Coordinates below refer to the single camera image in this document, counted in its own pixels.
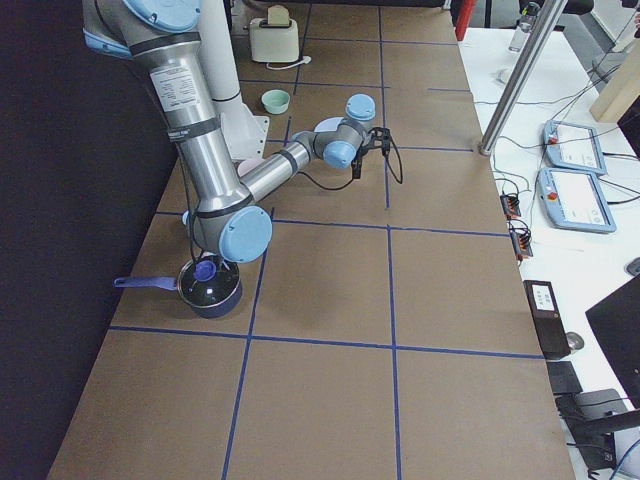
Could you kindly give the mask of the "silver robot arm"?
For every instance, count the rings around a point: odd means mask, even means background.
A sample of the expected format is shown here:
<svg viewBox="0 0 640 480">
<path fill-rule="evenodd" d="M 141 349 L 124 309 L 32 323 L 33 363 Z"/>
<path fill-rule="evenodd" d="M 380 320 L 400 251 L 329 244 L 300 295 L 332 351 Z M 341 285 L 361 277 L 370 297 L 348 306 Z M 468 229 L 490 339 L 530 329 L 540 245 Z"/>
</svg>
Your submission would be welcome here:
<svg viewBox="0 0 640 480">
<path fill-rule="evenodd" d="M 240 174 L 265 131 L 243 103 L 225 8 L 220 1 L 85 1 L 87 46 L 133 61 L 149 74 L 198 195 L 191 237 L 227 261 L 251 262 L 272 237 L 257 203 L 313 159 L 347 168 L 370 140 L 375 102 L 347 100 L 330 131 L 295 134 L 280 151 Z"/>
</svg>

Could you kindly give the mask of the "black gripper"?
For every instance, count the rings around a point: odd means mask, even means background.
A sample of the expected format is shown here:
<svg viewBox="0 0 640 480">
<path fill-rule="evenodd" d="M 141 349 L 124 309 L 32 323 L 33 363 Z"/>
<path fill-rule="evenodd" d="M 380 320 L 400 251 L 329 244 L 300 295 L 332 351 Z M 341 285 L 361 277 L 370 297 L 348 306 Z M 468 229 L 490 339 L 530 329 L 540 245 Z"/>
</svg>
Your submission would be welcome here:
<svg viewBox="0 0 640 480">
<path fill-rule="evenodd" d="M 372 136 L 368 135 L 362 142 L 362 144 L 356 150 L 354 159 L 351 161 L 352 178 L 361 178 L 361 165 L 363 158 L 372 149 Z"/>
</svg>

